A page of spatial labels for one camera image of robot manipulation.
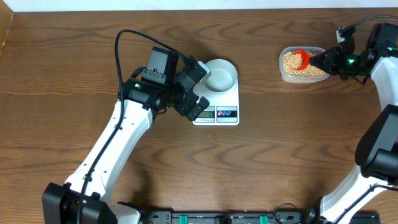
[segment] white digital scale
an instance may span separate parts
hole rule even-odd
[[[195,125],[238,125],[239,88],[238,72],[234,65],[222,59],[206,63],[211,76],[193,87],[193,92],[204,96],[210,105],[193,121]]]

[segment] plastic container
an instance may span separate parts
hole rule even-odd
[[[325,73],[324,76],[321,77],[301,77],[301,76],[297,76],[297,75],[290,75],[285,71],[284,68],[284,55],[287,52],[295,52],[296,50],[306,50],[312,54],[320,54],[322,52],[324,52],[325,50],[320,48],[320,47],[288,47],[285,50],[282,51],[282,53],[280,53],[279,56],[279,69],[280,69],[280,74],[282,74],[282,79],[285,82],[289,82],[289,83],[315,83],[315,82],[319,82],[322,80],[325,80],[329,77],[329,74]]]

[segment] white wall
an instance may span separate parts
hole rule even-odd
[[[398,7],[397,0],[4,0],[4,2],[14,12]]]

